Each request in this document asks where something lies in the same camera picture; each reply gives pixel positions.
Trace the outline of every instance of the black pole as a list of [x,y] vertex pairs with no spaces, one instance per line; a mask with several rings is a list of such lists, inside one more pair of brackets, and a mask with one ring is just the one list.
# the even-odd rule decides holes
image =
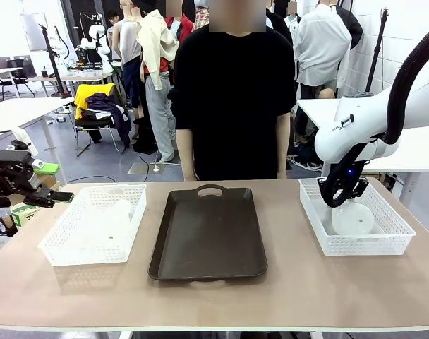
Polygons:
[[67,96],[66,96],[66,93],[64,92],[64,88],[63,88],[62,82],[61,82],[61,77],[59,76],[59,72],[58,72],[58,67],[56,66],[56,62],[54,60],[55,53],[53,52],[52,46],[50,46],[50,41],[48,39],[47,29],[42,25],[40,27],[42,27],[42,34],[44,35],[48,55],[49,55],[50,61],[52,62],[54,77],[56,78],[56,82],[58,83],[59,94],[61,94],[62,99],[65,99]]
[[373,62],[371,64],[370,75],[368,76],[367,87],[365,89],[366,92],[370,92],[370,89],[371,89],[371,83],[373,82],[373,76],[375,75],[377,58],[379,57],[379,53],[381,52],[382,36],[384,35],[385,23],[387,22],[388,16],[389,16],[389,12],[385,8],[384,13],[382,14],[382,17],[381,17],[381,28],[379,31],[379,36],[377,37],[375,54],[373,55]]

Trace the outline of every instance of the gray floor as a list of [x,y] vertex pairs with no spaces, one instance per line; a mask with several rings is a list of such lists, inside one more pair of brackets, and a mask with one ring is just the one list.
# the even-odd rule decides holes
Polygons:
[[[103,140],[100,144],[92,145],[81,157],[76,158],[76,144],[73,136],[73,129],[70,122],[55,123],[49,125],[56,150],[61,159],[64,172],[67,180],[87,177],[91,175],[108,176],[115,179],[117,182],[142,182],[145,175],[127,175],[127,171],[135,162],[140,162],[141,155],[145,161],[152,162],[155,155],[143,155],[135,153],[131,148],[126,150],[123,155],[120,155],[114,149],[109,132],[103,131]],[[33,124],[26,128],[28,135],[33,140],[39,155],[37,158],[46,162],[51,162],[52,157],[48,151],[44,151],[47,147],[42,127],[40,124]],[[82,139],[87,140],[87,134],[82,133]],[[0,149],[4,149],[11,142],[12,138],[8,137],[0,140]],[[250,165],[253,166],[255,161],[260,161],[260,155],[257,158],[250,160]],[[306,178],[317,177],[317,172],[309,172],[304,169],[294,167],[288,172],[290,178]],[[148,182],[164,182],[164,181],[181,181],[183,176],[181,168],[177,166],[166,166],[162,174],[149,175]],[[79,182],[110,182],[104,178],[84,179]],[[429,339],[429,331],[409,332],[409,333],[352,333],[354,339]],[[119,333],[111,333],[110,339],[117,339]],[[45,333],[45,332],[25,332],[25,331],[6,331],[0,330],[0,339],[81,339],[91,338],[81,333]],[[326,339],[347,339],[346,334],[341,333],[325,333]]]

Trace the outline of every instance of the chair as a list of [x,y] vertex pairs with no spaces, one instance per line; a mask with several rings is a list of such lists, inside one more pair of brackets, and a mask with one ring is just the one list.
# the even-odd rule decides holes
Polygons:
[[[128,116],[128,109],[126,107],[126,103],[122,100],[122,96],[120,95],[117,87],[113,86],[109,94],[113,95],[114,104],[123,107],[124,108],[123,113],[126,116]],[[126,150],[126,148],[124,148],[122,151],[120,151],[119,148],[117,147],[116,140],[114,140],[114,135],[112,131],[115,128],[114,128],[113,121],[111,120],[111,117],[107,117],[99,120],[86,119],[82,117],[80,119],[75,120],[76,151],[77,151],[76,157],[80,157],[80,155],[85,150],[87,150],[87,148],[89,148],[89,146],[92,143],[92,139],[94,139],[94,143],[98,143],[98,141],[102,139],[102,135],[100,131],[104,129],[109,130],[109,133],[111,134],[111,138],[113,139],[114,147],[116,148],[117,152],[122,154]],[[80,151],[80,146],[78,142],[78,132],[81,132],[81,131],[87,131],[90,137],[89,137],[89,143]]]
[[[14,67],[22,67],[23,68],[23,62],[24,60],[22,59],[17,59],[17,60],[8,60],[8,68],[12,69]],[[26,79],[28,79],[28,77],[25,74],[25,71],[23,69],[19,69],[17,71],[12,71],[11,72],[12,77],[14,79],[14,84],[12,84],[11,80],[7,80],[7,81],[3,81],[0,79],[0,86],[1,86],[1,93],[3,96],[3,101],[4,101],[4,87],[5,86],[16,86],[17,87],[17,91],[18,91],[18,85],[25,85],[26,88],[31,92],[33,97],[36,97],[36,94],[34,94],[34,92],[31,90],[31,88],[28,87],[27,85],[27,81]]]

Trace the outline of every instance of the black corrugated hose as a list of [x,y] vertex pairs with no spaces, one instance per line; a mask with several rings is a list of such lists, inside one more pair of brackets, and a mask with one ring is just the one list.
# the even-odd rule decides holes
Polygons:
[[[406,116],[406,103],[409,93],[411,92],[413,82],[418,73],[428,61],[429,33],[407,57],[393,82],[389,104],[387,106],[387,130],[381,136],[377,136],[387,145],[395,144],[403,131],[404,119]],[[361,154],[366,145],[367,143],[355,145],[329,173],[325,182],[325,187],[321,192],[322,198],[328,206],[338,207],[351,196],[360,177],[360,173],[358,173],[359,175],[354,174],[350,176],[348,179],[349,182],[344,185],[343,191],[337,198],[334,198],[337,193],[335,189],[336,183],[340,179],[344,180],[348,170],[356,162],[357,157]]]

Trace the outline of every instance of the gray pants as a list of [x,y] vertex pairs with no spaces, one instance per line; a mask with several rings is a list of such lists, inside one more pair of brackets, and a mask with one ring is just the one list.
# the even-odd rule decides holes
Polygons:
[[155,90],[152,78],[145,80],[145,96],[149,107],[150,121],[153,134],[157,141],[158,150],[162,155],[161,160],[170,161],[174,157],[172,140],[175,139],[175,117],[171,112],[171,100],[167,98],[171,90],[169,72],[159,75],[163,88]]

